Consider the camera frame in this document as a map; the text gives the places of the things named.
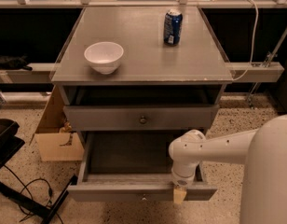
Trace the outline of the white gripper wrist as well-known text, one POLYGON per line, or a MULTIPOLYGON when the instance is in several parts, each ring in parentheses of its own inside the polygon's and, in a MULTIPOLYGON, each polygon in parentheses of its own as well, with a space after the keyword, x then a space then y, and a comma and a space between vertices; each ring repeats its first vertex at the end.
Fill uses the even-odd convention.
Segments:
POLYGON ((181 204, 185 200, 186 188, 193 185, 197 170, 196 164, 173 164, 171 168, 173 189, 173 202, 181 204))

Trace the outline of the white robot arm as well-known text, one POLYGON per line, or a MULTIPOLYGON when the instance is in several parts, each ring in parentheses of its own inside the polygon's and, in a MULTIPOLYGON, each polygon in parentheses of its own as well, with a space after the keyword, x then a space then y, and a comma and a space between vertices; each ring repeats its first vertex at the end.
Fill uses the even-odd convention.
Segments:
POLYGON ((261 128, 207 139, 192 130, 169 146, 172 180, 180 203, 202 161, 244 166, 240 224, 287 224, 287 115, 261 128))

